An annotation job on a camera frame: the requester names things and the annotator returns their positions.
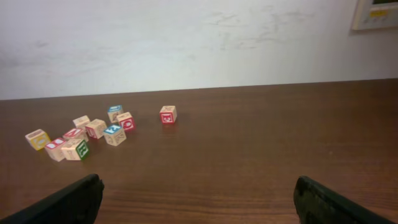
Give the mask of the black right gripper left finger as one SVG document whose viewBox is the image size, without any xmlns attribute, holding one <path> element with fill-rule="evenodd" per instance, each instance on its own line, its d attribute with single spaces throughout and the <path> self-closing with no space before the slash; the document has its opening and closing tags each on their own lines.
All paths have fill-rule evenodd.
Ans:
<svg viewBox="0 0 398 224">
<path fill-rule="evenodd" d="M 1 224 L 93 224 L 103 198 L 104 183 L 90 174 L 39 202 L 1 220 Z"/>
</svg>

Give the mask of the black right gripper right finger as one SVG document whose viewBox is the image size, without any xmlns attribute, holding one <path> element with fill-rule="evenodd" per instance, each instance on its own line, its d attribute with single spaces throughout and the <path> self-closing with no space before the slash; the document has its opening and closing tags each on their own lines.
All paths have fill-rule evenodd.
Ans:
<svg viewBox="0 0 398 224">
<path fill-rule="evenodd" d="M 394 224 L 307 176 L 297 179 L 294 205 L 300 224 Z"/>
</svg>

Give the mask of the wooden block green letter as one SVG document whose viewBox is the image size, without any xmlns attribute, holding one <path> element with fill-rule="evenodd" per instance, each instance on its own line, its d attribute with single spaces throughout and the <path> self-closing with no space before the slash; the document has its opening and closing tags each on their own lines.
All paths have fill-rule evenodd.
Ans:
<svg viewBox="0 0 398 224">
<path fill-rule="evenodd" d="M 82 161 L 90 150 L 84 139 L 70 139 L 62 146 L 61 152 L 68 161 Z"/>
</svg>

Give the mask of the wooden block blue number two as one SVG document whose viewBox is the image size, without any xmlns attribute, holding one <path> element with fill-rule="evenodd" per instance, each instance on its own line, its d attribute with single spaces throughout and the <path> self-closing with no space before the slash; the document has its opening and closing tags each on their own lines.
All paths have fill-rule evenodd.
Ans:
<svg viewBox="0 0 398 224">
<path fill-rule="evenodd" d="M 115 124 L 107 127 L 103 134 L 106 143 L 112 146 L 118 146 L 127 139 L 124 129 Z"/>
</svg>

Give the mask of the wooden block red apple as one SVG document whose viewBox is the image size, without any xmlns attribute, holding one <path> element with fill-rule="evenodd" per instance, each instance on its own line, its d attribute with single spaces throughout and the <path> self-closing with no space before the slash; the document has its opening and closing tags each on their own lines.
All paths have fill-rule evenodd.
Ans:
<svg viewBox="0 0 398 224">
<path fill-rule="evenodd" d="M 123 130 L 125 131 L 135 130 L 136 128 L 135 121 L 130 112 L 119 114 L 117 115 L 116 119 L 119 125 L 123 128 Z"/>
</svg>

